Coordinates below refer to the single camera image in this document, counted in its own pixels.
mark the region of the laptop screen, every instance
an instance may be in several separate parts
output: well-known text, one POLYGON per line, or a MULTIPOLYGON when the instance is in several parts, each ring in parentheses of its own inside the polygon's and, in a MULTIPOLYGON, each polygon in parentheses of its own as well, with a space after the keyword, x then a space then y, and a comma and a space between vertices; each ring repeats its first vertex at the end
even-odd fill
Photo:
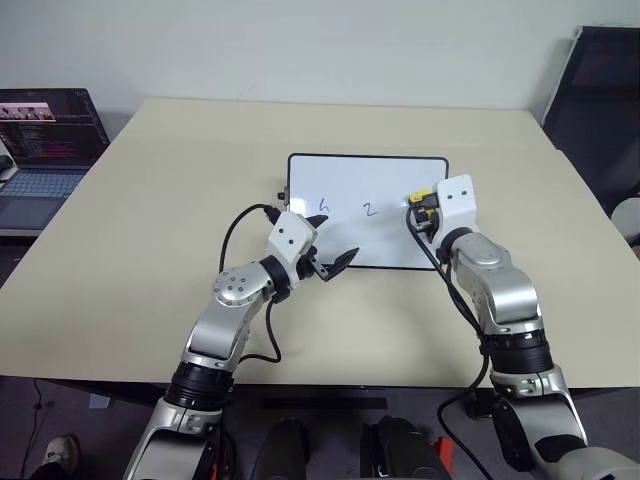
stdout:
POLYGON ((88 168, 109 146, 85 89, 0 90, 0 139, 21 168, 88 168))

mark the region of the person's foot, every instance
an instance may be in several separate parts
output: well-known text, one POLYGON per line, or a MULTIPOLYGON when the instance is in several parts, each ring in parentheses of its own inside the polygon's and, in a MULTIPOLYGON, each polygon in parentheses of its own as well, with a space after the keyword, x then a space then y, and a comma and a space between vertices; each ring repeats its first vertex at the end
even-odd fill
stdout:
POLYGON ((78 442, 69 435, 51 440, 47 445, 42 464, 52 462, 58 463, 68 475, 73 475, 80 462, 78 442))

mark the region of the laptop keyboard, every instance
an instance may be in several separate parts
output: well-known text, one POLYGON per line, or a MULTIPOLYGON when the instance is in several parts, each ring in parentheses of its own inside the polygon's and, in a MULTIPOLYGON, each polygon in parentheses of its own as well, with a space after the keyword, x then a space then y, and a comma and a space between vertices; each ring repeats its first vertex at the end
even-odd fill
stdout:
POLYGON ((0 188, 0 196, 66 198, 82 177, 81 174, 18 172, 0 188))

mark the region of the white wall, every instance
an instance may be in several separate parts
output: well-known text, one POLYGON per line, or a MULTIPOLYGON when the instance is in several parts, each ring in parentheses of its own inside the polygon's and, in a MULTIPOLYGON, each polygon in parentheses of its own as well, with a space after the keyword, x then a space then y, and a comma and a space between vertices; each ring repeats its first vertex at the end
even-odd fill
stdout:
POLYGON ((87 87, 112 137, 152 95, 539 116, 576 27, 639 23, 639 0, 0 0, 0 87, 87 87))

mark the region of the handwritten number 2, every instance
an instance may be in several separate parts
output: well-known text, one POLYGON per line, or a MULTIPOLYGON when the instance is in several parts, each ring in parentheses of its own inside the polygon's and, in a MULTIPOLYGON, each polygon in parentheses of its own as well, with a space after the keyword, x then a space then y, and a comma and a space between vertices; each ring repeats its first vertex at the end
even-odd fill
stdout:
POLYGON ((374 215, 377 215, 378 212, 372 212, 371 211, 371 203, 367 202, 364 205, 362 205, 362 207, 367 207, 367 217, 373 217, 374 215))
POLYGON ((329 212, 329 207, 327 207, 326 205, 323 205, 324 203, 324 197, 322 198, 322 200, 320 200, 320 207, 318 207, 318 210, 320 210, 321 212, 323 210, 326 210, 327 212, 329 212))

